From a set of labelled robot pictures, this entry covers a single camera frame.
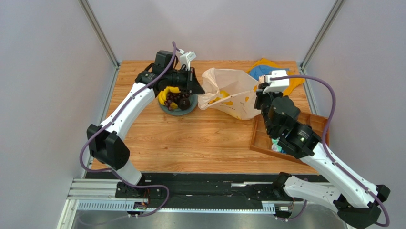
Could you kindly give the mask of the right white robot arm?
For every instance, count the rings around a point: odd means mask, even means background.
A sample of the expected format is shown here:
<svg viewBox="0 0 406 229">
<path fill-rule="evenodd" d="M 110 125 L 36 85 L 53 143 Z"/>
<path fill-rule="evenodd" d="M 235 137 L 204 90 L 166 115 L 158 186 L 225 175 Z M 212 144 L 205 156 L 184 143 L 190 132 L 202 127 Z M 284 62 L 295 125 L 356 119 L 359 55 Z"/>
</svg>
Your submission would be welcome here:
<svg viewBox="0 0 406 229">
<path fill-rule="evenodd" d="M 282 93 L 256 91 L 255 108 L 261 111 L 265 130 L 290 156 L 314 168 L 327 179 L 326 187 L 281 172 L 273 187 L 292 198 L 301 198 L 334 211 L 346 224 L 365 229 L 377 224 L 386 211 L 382 203 L 390 194 L 385 185 L 376 185 L 349 169 L 311 126 L 298 121 L 300 109 Z"/>
</svg>

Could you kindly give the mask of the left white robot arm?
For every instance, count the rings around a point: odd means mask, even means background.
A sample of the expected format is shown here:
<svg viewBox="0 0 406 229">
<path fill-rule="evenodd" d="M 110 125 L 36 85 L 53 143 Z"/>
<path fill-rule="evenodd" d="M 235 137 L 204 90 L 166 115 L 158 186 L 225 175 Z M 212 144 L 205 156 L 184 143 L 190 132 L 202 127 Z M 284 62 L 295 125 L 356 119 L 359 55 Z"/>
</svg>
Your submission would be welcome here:
<svg viewBox="0 0 406 229">
<path fill-rule="evenodd" d="M 130 162 L 124 139 L 140 113 L 155 98 L 171 115 L 185 115 L 197 106 L 197 96 L 205 91 L 199 84 L 191 61 L 195 52 L 176 48 L 158 51 L 153 63 L 135 79 L 130 92 L 116 110 L 99 125 L 87 129 L 86 147 L 90 156 L 105 164 L 129 186 L 141 186 L 142 173 Z"/>
</svg>

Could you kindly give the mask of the translucent plastic bag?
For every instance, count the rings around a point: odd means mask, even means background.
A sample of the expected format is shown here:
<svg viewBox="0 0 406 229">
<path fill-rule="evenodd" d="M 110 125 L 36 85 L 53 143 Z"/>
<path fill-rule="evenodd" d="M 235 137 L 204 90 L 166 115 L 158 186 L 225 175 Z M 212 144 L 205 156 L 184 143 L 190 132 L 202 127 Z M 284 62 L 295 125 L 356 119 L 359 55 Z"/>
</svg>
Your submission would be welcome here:
<svg viewBox="0 0 406 229">
<path fill-rule="evenodd" d="M 260 114 L 255 109 L 259 82 L 242 70 L 211 68 L 202 73 L 205 94 L 198 96 L 198 107 L 222 111 L 239 120 Z"/>
</svg>

